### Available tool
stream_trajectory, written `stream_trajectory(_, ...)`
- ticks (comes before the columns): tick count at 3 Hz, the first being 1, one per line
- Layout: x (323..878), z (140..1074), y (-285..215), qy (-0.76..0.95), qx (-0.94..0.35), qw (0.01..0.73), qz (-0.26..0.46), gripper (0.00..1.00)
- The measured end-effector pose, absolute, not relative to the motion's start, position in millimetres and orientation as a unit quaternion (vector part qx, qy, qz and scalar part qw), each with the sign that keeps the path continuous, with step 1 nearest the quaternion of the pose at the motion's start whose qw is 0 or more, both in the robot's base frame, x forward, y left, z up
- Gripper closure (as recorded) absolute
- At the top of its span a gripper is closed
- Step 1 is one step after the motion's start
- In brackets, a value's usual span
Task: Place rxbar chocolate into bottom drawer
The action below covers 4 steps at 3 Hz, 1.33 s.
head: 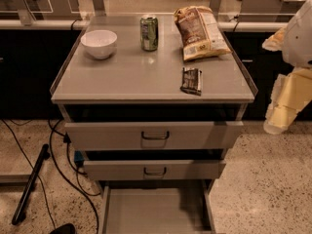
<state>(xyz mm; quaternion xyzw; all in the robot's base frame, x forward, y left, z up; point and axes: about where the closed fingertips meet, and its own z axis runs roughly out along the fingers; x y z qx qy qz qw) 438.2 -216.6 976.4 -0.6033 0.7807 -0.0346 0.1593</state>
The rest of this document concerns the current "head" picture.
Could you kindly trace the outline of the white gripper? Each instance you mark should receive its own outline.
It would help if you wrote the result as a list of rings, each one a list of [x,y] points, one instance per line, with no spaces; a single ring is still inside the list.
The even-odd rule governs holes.
[[[272,90],[263,129],[271,135],[286,131],[312,101],[312,0],[306,0],[289,21],[262,43],[262,48],[282,50],[283,60],[296,68],[279,74]]]

